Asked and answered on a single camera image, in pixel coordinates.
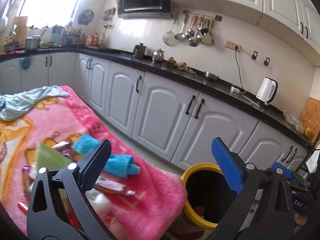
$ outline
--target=yellow rim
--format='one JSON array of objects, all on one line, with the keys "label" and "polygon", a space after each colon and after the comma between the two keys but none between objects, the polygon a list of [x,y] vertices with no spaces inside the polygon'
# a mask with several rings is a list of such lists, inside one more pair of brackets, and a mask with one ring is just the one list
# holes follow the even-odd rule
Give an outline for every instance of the yellow rim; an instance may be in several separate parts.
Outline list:
[{"label": "yellow rim", "polygon": [[[187,180],[190,177],[190,175],[196,171],[201,171],[201,170],[215,171],[215,172],[222,174],[222,172],[217,164],[198,163],[196,165],[191,166],[189,169],[187,169],[183,173],[183,175],[181,176],[182,184],[183,184],[184,188],[186,188]],[[218,225],[216,223],[208,222],[208,221],[204,220],[203,218],[201,218],[200,216],[198,216],[198,214],[191,207],[188,199],[186,200],[186,204],[183,207],[183,211],[187,215],[187,217],[199,227],[202,227],[207,230],[214,230]]]}]

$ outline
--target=blue rubber pad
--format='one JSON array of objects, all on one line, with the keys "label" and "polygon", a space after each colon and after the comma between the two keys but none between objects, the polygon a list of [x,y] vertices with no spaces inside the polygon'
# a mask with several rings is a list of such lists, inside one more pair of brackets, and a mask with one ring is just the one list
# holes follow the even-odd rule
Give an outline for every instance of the blue rubber pad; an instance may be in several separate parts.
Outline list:
[{"label": "blue rubber pad", "polygon": [[276,170],[277,168],[281,168],[283,170],[283,173],[285,175],[286,179],[292,179],[292,173],[289,169],[287,169],[286,167],[282,166],[280,163],[274,163],[272,165],[272,168],[274,170]]},{"label": "blue rubber pad", "polygon": [[229,154],[229,149],[226,148],[218,138],[215,138],[211,144],[211,151],[230,189],[236,191],[238,195],[241,194],[243,189],[243,175]]}]

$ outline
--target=plastic bag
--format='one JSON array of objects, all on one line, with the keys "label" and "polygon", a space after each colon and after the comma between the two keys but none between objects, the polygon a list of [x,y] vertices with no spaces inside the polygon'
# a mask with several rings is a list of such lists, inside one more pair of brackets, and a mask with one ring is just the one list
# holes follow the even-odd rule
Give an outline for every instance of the plastic bag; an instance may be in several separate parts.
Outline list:
[{"label": "plastic bag", "polygon": [[301,123],[298,119],[295,119],[295,118],[293,117],[293,115],[290,114],[290,112],[289,112],[288,110],[285,110],[285,111],[283,112],[283,115],[284,115],[286,121],[287,121],[289,124],[291,124],[291,125],[293,126],[293,128],[295,128],[295,130],[296,130],[298,133],[300,133],[300,134],[303,133],[304,128],[303,128],[303,126],[302,126],[302,123]]}]

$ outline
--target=metal screw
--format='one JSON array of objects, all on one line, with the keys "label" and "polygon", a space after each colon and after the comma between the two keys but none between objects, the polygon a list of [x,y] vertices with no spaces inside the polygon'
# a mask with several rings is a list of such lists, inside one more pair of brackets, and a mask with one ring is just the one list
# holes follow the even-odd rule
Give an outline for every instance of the metal screw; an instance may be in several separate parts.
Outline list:
[{"label": "metal screw", "polygon": [[276,171],[277,171],[278,174],[282,174],[283,173],[283,170],[281,168],[277,168]]},{"label": "metal screw", "polygon": [[76,163],[70,163],[70,164],[68,165],[68,169],[69,169],[69,170],[74,170],[76,167],[77,167],[77,164],[76,164]]},{"label": "metal screw", "polygon": [[247,163],[246,165],[248,170],[253,170],[254,169],[254,165],[252,163]]},{"label": "metal screw", "polygon": [[45,171],[47,170],[47,168],[46,167],[42,167],[42,168],[40,168],[39,169],[39,173],[45,173]]}]

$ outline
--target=black countertop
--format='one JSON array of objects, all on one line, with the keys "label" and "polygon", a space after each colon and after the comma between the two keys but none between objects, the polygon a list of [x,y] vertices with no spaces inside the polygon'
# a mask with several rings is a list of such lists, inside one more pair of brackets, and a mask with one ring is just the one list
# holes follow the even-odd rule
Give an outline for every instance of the black countertop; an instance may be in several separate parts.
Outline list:
[{"label": "black countertop", "polygon": [[282,112],[275,107],[265,106],[257,101],[256,97],[251,93],[246,93],[245,96],[257,105],[253,104],[247,98],[240,94],[231,93],[231,84],[219,79],[216,82],[209,81],[205,78],[204,73],[195,70],[196,75],[192,75],[177,69],[168,67],[165,63],[154,64],[150,57],[145,59],[138,59],[132,56],[129,52],[114,50],[114,49],[88,49],[82,45],[73,46],[69,48],[59,47],[51,49],[39,49],[31,52],[13,53],[0,56],[0,62],[17,57],[24,57],[36,54],[47,54],[56,52],[79,52],[90,56],[100,57],[111,60],[116,63],[127,65],[129,67],[139,69],[142,71],[148,71],[165,78],[169,78],[181,84],[187,85],[194,89],[199,90],[205,94],[213,96],[221,101],[224,101],[254,117],[265,122],[271,127],[277,129],[281,133],[285,134],[295,142],[299,143],[303,147],[310,143],[310,141],[300,135],[283,117]]}]

